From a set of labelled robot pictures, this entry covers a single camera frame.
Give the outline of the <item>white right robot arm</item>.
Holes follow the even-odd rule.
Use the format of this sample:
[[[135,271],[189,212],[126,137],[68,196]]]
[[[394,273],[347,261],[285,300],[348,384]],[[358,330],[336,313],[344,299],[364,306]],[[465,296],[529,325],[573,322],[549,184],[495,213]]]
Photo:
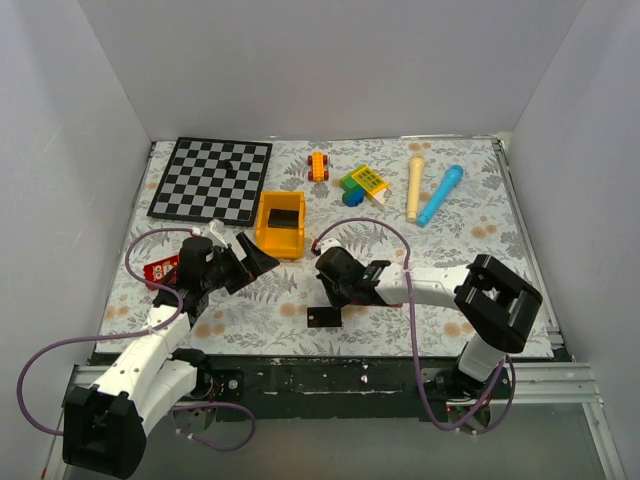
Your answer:
[[[414,303],[457,310],[474,329],[451,373],[454,389],[475,397],[505,356],[524,350],[540,292],[491,255],[468,266],[414,268],[375,260],[363,265],[341,246],[317,249],[315,267],[332,307]]]

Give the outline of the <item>black credit card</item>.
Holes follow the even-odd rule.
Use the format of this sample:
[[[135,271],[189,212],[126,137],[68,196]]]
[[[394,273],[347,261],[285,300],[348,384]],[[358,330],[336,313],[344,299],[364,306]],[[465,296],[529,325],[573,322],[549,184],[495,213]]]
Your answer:
[[[333,307],[308,307],[306,317],[308,328],[340,328],[343,326],[341,310]]]

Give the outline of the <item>red leather card holder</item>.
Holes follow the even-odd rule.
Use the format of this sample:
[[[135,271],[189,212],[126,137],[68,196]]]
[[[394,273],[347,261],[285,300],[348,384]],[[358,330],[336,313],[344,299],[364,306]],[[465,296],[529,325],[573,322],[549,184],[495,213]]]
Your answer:
[[[379,296],[358,298],[350,301],[349,304],[353,306],[374,306],[374,307],[389,307],[389,308],[400,308],[403,306],[402,303],[386,303]]]

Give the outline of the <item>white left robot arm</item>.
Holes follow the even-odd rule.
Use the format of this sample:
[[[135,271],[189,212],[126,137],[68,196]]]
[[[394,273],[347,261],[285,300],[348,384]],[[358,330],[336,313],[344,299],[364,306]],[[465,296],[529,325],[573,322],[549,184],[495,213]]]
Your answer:
[[[199,350],[181,350],[209,296],[234,294],[275,269],[276,258],[248,237],[236,237],[245,256],[217,234],[192,234],[176,266],[153,281],[157,296],[144,330],[90,386],[74,387],[64,403],[62,458],[65,463],[118,479],[128,479],[144,456],[157,423],[187,396],[205,398],[211,373],[200,367]]]

